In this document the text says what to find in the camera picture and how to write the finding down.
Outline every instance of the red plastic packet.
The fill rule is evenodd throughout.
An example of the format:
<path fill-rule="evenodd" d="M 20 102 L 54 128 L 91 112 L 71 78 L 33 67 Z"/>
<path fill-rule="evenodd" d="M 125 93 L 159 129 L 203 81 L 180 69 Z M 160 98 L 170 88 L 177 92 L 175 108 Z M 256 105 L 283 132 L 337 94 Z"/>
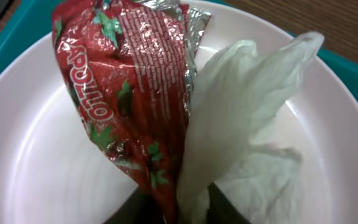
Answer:
<path fill-rule="evenodd" d="M 195 73 L 189 54 L 196 48 L 186 39 L 189 6 L 163 9 L 181 19 L 129 0 L 68 0 L 53 12 L 52 34 L 89 138 L 176 223 L 188 75 Z"/>

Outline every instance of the red wrapper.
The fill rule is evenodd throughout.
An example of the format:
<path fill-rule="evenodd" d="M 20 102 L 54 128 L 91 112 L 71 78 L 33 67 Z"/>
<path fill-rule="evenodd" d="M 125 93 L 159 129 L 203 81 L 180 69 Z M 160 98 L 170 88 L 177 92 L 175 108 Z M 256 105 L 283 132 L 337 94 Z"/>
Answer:
<path fill-rule="evenodd" d="M 175 188 L 188 123 L 184 20 L 136 2 L 68 0 L 53 44 L 89 138 L 177 222 Z"/>

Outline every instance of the green leaf print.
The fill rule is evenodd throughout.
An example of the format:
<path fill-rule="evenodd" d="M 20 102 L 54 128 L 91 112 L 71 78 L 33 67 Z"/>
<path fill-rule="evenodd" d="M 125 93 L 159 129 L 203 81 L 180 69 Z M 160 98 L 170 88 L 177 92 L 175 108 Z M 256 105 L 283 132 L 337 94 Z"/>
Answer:
<path fill-rule="evenodd" d="M 102 34 L 110 39 L 115 47 L 118 47 L 116 33 L 122 34 L 122 29 L 117 18 L 110 19 L 105 13 L 96 10 L 93 23 L 102 25 Z"/>
<path fill-rule="evenodd" d="M 157 154 L 155 154 L 153 157 L 152 157 L 152 161 L 159 161 L 162 159 L 162 154 L 161 152 L 158 152 Z"/>
<path fill-rule="evenodd" d="M 159 170 L 159 171 L 157 172 L 157 175 L 156 175 L 157 183 L 159 183 L 159 184 L 167 184 L 167 183 L 169 183 L 169 181 L 162 176 L 162 174 L 163 174 L 164 172 L 165 172 L 165 170 Z"/>
<path fill-rule="evenodd" d="M 155 190 L 157 188 L 157 179 L 152 172 L 150 173 L 150 181 L 152 183 L 152 188 Z"/>
<path fill-rule="evenodd" d="M 151 155 L 158 153 L 158 142 L 155 141 L 154 143 L 149 144 L 149 146 L 147 146 L 147 150 Z"/>
<path fill-rule="evenodd" d="M 68 92 L 70 93 L 71 98 L 77 98 L 77 93 L 75 92 L 74 88 L 70 88 Z"/>
<path fill-rule="evenodd" d="M 117 93 L 117 99 L 120 100 L 123 97 L 125 97 L 125 95 L 127 95 L 127 94 L 132 94 L 132 89 L 131 89 L 131 86 L 129 85 L 128 79 L 126 79 L 122 83 L 122 87 L 119 90 L 119 92 Z"/>
<path fill-rule="evenodd" d="M 58 19 L 55 21 L 55 29 L 56 29 L 56 36 L 55 36 L 55 40 L 53 40 L 53 45 L 57 46 L 57 40 L 60 37 L 60 34 L 62 33 L 62 28 L 63 28 L 63 22 L 61 19 Z"/>
<path fill-rule="evenodd" d="M 101 133 L 98 133 L 95 126 L 91 126 L 91 140 L 101 149 L 104 151 L 108 150 L 108 146 L 112 144 L 115 140 L 118 139 L 118 136 L 110 135 L 112 131 L 112 126 L 108 126 L 105 128 Z"/>
<path fill-rule="evenodd" d="M 132 87 L 128 80 L 122 83 L 121 89 L 116 93 L 117 107 L 121 116 L 132 115 Z"/>

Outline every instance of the brand logo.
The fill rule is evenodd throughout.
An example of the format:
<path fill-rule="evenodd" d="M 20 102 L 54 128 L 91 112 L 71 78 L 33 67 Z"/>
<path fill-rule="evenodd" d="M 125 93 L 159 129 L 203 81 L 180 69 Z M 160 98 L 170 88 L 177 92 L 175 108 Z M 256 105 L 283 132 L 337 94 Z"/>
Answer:
<path fill-rule="evenodd" d="M 69 45 L 70 51 L 67 64 L 73 65 L 70 70 L 70 78 L 82 107 L 92 119 L 105 121 L 112 117 L 112 110 L 103 101 L 103 95 L 99 91 L 98 84 L 88 66 L 86 48 L 83 46 Z"/>

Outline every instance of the wooden table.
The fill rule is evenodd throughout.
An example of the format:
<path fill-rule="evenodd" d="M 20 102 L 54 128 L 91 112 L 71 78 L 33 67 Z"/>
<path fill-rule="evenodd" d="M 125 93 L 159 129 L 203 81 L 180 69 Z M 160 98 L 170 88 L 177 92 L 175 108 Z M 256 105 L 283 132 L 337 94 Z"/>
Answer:
<path fill-rule="evenodd" d="M 358 63 L 358 0 L 226 1 L 295 34 L 320 31 L 326 36 L 327 49 Z M 5 13 L 0 32 L 19 4 L 14 0 Z"/>

